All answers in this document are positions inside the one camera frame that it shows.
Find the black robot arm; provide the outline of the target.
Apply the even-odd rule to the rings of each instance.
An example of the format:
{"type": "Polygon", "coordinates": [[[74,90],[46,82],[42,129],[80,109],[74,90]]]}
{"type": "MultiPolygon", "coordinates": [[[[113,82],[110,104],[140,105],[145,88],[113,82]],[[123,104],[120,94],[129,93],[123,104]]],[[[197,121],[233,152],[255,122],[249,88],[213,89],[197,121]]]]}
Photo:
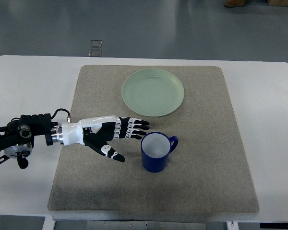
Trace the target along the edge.
{"type": "Polygon", "coordinates": [[[52,121],[59,111],[71,114],[64,108],[54,114],[21,115],[13,118],[6,126],[0,127],[0,165],[10,158],[17,159],[20,169],[28,167],[27,157],[32,153],[36,136],[44,136],[48,146],[63,143],[61,124],[52,121]]]}

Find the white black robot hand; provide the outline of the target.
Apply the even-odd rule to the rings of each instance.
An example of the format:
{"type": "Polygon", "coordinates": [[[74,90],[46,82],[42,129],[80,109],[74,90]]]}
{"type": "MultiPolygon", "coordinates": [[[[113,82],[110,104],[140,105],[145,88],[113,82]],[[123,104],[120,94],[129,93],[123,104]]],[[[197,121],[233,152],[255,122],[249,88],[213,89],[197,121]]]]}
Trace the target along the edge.
{"type": "Polygon", "coordinates": [[[147,130],[149,130],[149,122],[134,117],[109,115],[87,118],[77,123],[63,123],[60,143],[64,146],[81,144],[102,156],[125,162],[125,158],[108,142],[129,138],[141,140],[147,130]]]}

